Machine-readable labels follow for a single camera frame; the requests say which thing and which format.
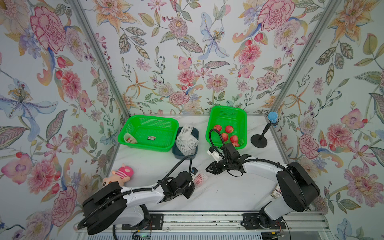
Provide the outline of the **red apple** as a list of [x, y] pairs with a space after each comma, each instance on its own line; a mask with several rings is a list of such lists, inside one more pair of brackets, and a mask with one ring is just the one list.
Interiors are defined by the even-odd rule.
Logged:
[[221, 136], [222, 136], [224, 142], [229, 140], [229, 135], [227, 133], [222, 133]]
[[217, 131], [219, 131], [220, 133], [222, 132], [223, 128], [221, 125], [215, 125], [214, 126], [214, 129], [216, 129]]

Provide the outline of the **white foam net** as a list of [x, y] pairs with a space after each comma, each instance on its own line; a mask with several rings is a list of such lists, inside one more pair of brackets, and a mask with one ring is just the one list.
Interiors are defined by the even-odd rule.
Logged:
[[198, 147], [199, 141], [196, 138], [191, 138], [188, 140], [179, 140], [176, 139], [177, 149], [184, 156], [191, 156], [196, 154], [196, 149]]
[[207, 179], [208, 177], [205, 174], [197, 173], [193, 178], [193, 182], [196, 187], [201, 187], [207, 181]]
[[177, 136], [176, 145], [180, 148], [195, 148], [198, 144], [198, 140], [192, 135], [192, 131], [193, 127], [191, 125], [182, 127]]

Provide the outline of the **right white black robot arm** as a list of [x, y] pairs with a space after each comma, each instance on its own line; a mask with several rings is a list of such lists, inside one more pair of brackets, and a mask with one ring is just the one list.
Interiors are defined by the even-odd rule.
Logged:
[[285, 165], [248, 154], [241, 155], [232, 143], [226, 144], [222, 137], [220, 141], [222, 145], [217, 147], [213, 140], [209, 140], [211, 147], [208, 154], [214, 158], [214, 162], [206, 168], [208, 173], [219, 175], [237, 171], [241, 174], [253, 174], [275, 182], [281, 191], [281, 196], [264, 205], [256, 216], [243, 219], [247, 229], [255, 227], [270, 230], [285, 215], [306, 211], [320, 195], [319, 187], [299, 163]]

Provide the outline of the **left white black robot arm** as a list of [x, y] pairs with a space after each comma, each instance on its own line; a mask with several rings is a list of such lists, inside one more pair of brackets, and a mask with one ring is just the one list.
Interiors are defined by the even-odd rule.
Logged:
[[183, 195], [189, 199], [195, 190], [192, 168], [171, 177], [176, 168], [191, 157], [181, 159], [164, 178], [156, 184], [127, 188], [124, 184], [131, 180], [134, 171], [122, 165], [103, 180], [102, 188], [83, 202], [84, 218], [77, 228], [86, 228], [89, 235], [98, 234], [111, 225], [129, 225], [137, 230], [145, 228], [151, 221], [147, 204], [168, 202]]

